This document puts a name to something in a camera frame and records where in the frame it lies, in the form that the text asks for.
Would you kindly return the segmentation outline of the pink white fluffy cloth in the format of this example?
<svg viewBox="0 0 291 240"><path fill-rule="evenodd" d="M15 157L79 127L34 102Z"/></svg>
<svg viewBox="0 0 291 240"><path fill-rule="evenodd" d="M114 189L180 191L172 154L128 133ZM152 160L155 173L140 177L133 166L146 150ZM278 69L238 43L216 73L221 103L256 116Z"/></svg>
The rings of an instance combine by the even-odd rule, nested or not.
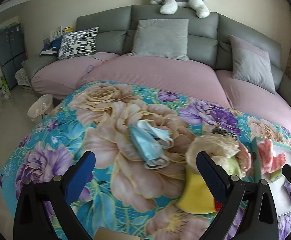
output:
<svg viewBox="0 0 291 240"><path fill-rule="evenodd" d="M258 144L261 174L273 173L281 169L286 163L286 154L275 156L273 142L269 138Z"/></svg>

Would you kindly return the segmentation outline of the red ring object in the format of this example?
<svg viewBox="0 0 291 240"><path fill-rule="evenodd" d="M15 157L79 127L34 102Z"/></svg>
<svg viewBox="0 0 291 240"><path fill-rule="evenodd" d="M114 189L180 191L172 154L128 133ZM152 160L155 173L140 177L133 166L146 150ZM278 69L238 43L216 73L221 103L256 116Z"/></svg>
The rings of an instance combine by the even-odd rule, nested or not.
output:
<svg viewBox="0 0 291 240"><path fill-rule="evenodd" d="M214 200L214 211L215 212L219 212L222 207L223 207L222 203L217 202L216 200Z"/></svg>

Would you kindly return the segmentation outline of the pink satin scrunchie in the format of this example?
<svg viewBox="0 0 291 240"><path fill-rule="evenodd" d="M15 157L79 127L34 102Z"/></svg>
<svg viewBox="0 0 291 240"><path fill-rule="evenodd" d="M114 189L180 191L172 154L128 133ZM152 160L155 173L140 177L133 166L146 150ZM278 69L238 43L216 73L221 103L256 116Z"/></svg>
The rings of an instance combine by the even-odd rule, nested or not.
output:
<svg viewBox="0 0 291 240"><path fill-rule="evenodd" d="M242 144L241 142L239 142L238 149L239 152L236 154L236 159L239 163L242 177L245 177L252 165L251 154L249 153L248 149L244 146L244 144Z"/></svg>

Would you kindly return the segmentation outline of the green microfiber cloth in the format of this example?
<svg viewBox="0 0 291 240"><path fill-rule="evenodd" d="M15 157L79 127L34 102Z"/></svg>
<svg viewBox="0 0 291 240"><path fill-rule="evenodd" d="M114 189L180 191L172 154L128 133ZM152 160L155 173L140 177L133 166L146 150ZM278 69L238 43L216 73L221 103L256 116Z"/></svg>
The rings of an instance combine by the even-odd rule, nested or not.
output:
<svg viewBox="0 0 291 240"><path fill-rule="evenodd" d="M236 175L240 179L242 179L242 172L241 172L241 168L239 166L238 160L235 157L231 157L231 158L228 158L226 160L228 161L228 166L229 166L226 170L228 175L229 176Z"/></svg>

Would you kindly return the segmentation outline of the yellow sponge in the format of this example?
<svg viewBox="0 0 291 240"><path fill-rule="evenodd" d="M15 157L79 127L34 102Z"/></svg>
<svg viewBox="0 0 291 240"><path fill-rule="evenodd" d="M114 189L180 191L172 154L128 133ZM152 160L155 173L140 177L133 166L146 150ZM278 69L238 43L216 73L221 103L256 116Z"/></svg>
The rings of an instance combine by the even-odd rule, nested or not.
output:
<svg viewBox="0 0 291 240"><path fill-rule="evenodd" d="M193 215L206 215L215 213L214 200L202 176L186 166L185 188L176 207Z"/></svg>

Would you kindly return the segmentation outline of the cream lace cloth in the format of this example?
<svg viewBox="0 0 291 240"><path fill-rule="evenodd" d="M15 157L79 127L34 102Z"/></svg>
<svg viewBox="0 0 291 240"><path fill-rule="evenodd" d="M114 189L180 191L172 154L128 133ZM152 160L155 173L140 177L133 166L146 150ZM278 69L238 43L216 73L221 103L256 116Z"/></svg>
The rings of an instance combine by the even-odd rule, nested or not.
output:
<svg viewBox="0 0 291 240"><path fill-rule="evenodd" d="M234 157L239 152L238 146L238 141L221 134L210 133L196 137L186 150L187 165L193 173L199 174L196 165L197 154L206 152L217 165L226 171L229 167L226 159Z"/></svg>

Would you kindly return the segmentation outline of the leopard print scrunchie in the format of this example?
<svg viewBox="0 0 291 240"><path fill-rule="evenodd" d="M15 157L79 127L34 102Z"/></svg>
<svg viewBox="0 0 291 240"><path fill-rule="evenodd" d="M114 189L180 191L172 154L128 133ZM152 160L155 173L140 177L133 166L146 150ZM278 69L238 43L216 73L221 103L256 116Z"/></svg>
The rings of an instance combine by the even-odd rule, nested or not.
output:
<svg viewBox="0 0 291 240"><path fill-rule="evenodd" d="M224 127L217 126L215 127L211 133L213 134L221 134L223 136L231 137L233 140L238 141L238 136L236 133L229 131L228 129L225 129Z"/></svg>

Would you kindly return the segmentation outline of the blue face mask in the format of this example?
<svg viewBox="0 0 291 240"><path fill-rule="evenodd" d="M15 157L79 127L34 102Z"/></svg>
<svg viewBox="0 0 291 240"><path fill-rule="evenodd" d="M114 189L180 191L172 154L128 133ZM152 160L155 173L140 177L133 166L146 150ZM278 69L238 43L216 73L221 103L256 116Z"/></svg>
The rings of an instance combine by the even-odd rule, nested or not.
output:
<svg viewBox="0 0 291 240"><path fill-rule="evenodd" d="M139 120L130 125L129 133L146 169L162 169L170 164L164 152L174 146L169 130L155 128L146 120Z"/></svg>

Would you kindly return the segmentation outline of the teal shallow box tray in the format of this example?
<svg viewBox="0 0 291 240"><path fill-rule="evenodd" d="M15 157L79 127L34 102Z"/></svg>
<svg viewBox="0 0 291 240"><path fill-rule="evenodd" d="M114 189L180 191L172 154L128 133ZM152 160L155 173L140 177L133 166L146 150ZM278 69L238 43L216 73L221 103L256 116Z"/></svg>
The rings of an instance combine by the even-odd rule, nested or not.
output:
<svg viewBox="0 0 291 240"><path fill-rule="evenodd" d="M251 142L251 154L252 163L254 168L254 178L258 182L260 179L265 179L271 189L271 193L274 199L276 213L278 216L285 215L291 212L291 196L289 195L286 186L288 186L288 180L284 175L275 182L269 180L269 173L261 174L260 158L258 153L258 144L263 142L261 137L254 137ZM291 146L282 144L280 142L273 141L275 156L281 153L286 154L286 163L291 166Z"/></svg>

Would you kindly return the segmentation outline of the floral blanket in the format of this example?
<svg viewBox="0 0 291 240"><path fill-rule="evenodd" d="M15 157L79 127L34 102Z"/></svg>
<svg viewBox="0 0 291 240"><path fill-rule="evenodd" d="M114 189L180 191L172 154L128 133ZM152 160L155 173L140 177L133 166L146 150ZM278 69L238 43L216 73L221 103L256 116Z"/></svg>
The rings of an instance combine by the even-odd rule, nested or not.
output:
<svg viewBox="0 0 291 240"><path fill-rule="evenodd" d="M168 131L168 166L149 170L128 127L139 120ZM291 146L291 122L261 119L205 100L142 86L92 82L67 96L20 142L0 173L3 198L15 212L25 179L35 183L63 175L84 151L96 168L72 204L89 234L100 226L142 239L194 239L214 214L192 215L176 207L186 181L186 150L199 136L222 127L250 147L255 137Z"/></svg>

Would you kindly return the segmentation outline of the white waste basket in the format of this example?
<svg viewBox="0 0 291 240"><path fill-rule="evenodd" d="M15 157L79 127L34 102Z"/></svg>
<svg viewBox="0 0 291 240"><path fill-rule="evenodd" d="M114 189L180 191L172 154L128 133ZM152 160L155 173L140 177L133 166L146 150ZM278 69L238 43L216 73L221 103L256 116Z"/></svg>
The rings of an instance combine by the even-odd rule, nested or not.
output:
<svg viewBox="0 0 291 240"><path fill-rule="evenodd" d="M41 96L30 106L27 115L33 123L38 124L45 116L49 115L53 109L53 96L51 94L46 94Z"/></svg>

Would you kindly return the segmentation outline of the grey and pink cushion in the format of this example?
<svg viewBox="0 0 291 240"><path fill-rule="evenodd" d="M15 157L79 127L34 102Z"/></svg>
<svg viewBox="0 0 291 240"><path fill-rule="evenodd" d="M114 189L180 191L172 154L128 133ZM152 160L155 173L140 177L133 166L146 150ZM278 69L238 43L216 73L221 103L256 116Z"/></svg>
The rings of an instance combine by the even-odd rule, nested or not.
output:
<svg viewBox="0 0 291 240"><path fill-rule="evenodd" d="M275 83L269 53L236 36L229 35L229 39L232 49L232 77L274 94Z"/></svg>

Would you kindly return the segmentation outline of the pink sofa seat cover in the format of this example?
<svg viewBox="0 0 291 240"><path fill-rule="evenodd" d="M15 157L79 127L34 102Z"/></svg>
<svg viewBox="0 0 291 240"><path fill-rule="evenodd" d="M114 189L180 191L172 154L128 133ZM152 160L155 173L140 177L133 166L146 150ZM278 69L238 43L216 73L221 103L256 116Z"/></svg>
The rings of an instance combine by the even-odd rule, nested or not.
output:
<svg viewBox="0 0 291 240"><path fill-rule="evenodd" d="M291 132L291 81L283 76L278 90L234 79L196 61L153 56L96 53L58 60L35 56L23 63L33 89L62 100L85 83L113 81L156 88L202 99L274 122Z"/></svg>

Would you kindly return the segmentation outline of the grey sofa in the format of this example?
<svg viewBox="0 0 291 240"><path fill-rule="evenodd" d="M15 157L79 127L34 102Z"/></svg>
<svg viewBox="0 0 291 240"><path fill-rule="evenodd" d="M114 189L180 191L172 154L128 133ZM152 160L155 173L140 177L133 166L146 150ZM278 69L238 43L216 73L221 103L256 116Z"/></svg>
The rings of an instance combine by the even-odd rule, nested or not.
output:
<svg viewBox="0 0 291 240"><path fill-rule="evenodd" d="M203 99L282 125L291 131L291 81L281 70L281 46L262 33L213 12L198 18L189 8L162 15L157 5L131 5L77 18L77 31L97 27L92 54L72 59L32 56L22 63L39 94L58 100L83 83L103 80L158 88ZM254 72L270 64L273 92L232 78L247 44Z"/></svg>

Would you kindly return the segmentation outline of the blue cushion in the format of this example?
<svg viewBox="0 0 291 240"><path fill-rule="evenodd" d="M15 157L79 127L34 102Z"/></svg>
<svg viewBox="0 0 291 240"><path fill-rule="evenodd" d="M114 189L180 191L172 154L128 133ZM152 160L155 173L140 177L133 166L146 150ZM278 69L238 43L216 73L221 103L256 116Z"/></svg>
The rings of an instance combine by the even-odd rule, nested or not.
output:
<svg viewBox="0 0 291 240"><path fill-rule="evenodd" d="M41 50L40 56L58 56L58 51L61 47L62 37L58 37L55 40L49 42L48 44L44 45L43 49Z"/></svg>

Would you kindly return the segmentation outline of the dark blue cabinet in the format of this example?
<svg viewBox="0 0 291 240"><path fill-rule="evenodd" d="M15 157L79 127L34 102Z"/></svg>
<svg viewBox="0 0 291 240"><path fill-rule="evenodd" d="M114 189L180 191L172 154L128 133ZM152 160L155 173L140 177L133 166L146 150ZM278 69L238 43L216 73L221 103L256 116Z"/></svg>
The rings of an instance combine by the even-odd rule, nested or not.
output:
<svg viewBox="0 0 291 240"><path fill-rule="evenodd" d="M20 23L0 30L0 68L9 89L17 86L16 72L27 59L24 34Z"/></svg>

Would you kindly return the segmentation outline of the leopard print cushion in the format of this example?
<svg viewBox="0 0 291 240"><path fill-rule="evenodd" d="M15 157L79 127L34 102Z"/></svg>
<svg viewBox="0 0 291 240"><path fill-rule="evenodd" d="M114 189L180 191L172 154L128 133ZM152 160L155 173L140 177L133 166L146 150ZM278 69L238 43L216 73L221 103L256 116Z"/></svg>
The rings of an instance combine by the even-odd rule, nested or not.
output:
<svg viewBox="0 0 291 240"><path fill-rule="evenodd" d="M90 56L96 51L96 38L99 27L66 33L62 36L58 60Z"/></svg>

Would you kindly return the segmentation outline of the grey cushion left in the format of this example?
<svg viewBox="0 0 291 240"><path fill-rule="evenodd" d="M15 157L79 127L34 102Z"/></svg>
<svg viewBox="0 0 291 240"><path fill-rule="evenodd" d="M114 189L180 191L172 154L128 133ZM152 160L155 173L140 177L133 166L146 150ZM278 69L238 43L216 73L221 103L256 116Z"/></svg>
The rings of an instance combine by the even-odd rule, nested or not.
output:
<svg viewBox="0 0 291 240"><path fill-rule="evenodd" d="M188 61L188 19L139 20L131 56Z"/></svg>

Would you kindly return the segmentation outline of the husky plush toy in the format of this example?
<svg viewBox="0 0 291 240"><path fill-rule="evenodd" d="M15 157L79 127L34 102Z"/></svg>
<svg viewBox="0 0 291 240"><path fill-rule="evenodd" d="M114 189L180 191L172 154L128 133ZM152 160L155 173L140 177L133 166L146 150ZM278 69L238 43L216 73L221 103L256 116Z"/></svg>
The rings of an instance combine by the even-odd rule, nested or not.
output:
<svg viewBox="0 0 291 240"><path fill-rule="evenodd" d="M206 0L150 0L152 5L160 5L160 13L173 15L179 7L191 8L196 12L198 18L207 18L210 10L205 4Z"/></svg>

